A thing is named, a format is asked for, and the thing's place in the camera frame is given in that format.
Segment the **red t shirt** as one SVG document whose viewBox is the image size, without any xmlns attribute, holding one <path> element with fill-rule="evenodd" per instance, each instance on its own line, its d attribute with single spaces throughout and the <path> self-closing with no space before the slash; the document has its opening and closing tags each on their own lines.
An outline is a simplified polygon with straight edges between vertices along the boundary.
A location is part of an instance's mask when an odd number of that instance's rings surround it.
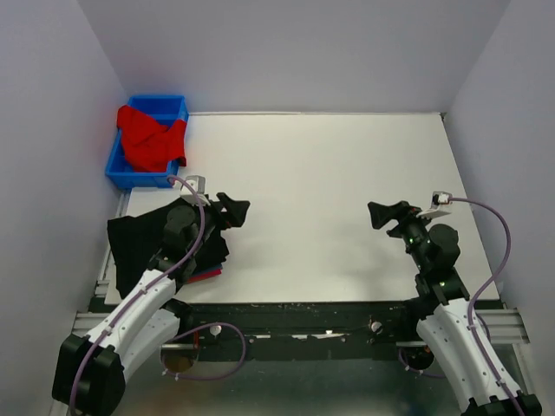
<svg viewBox="0 0 555 416">
<path fill-rule="evenodd" d="M 120 107 L 116 126 L 121 130 L 125 160 L 135 172 L 165 172 L 172 161 L 185 166 L 186 125 L 177 119 L 168 127 L 140 110 Z"/>
</svg>

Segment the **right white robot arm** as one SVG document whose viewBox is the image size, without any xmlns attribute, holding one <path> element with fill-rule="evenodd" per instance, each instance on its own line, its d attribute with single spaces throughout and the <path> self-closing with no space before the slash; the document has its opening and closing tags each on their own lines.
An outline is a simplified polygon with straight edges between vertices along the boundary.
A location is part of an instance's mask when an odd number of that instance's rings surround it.
<svg viewBox="0 0 555 416">
<path fill-rule="evenodd" d="M 433 218 L 449 214 L 455 197 L 435 192 L 429 209 L 407 201 L 394 205 L 368 204 L 371 224 L 400 238 L 418 269 L 416 298 L 407 302 L 415 332 L 430 349 L 454 391 L 464 415 L 540 415 L 535 394 L 527 394 L 506 370 L 475 312 L 455 263 L 460 256 L 459 234 Z"/>
</svg>

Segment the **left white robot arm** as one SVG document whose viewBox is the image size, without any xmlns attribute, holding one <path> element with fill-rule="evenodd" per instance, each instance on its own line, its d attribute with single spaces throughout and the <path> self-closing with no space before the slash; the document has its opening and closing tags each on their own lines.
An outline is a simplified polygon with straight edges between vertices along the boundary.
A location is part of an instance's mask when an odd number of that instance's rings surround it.
<svg viewBox="0 0 555 416">
<path fill-rule="evenodd" d="M 110 415 L 127 382 L 164 343 L 196 335 L 213 323 L 182 331 L 184 304 L 175 294 L 198 261 L 228 255 L 222 231 L 241 227 L 250 208 L 223 192 L 215 200 L 192 192 L 161 208 L 108 223 L 121 303 L 85 335 L 62 343 L 52 397 L 73 415 Z"/>
</svg>

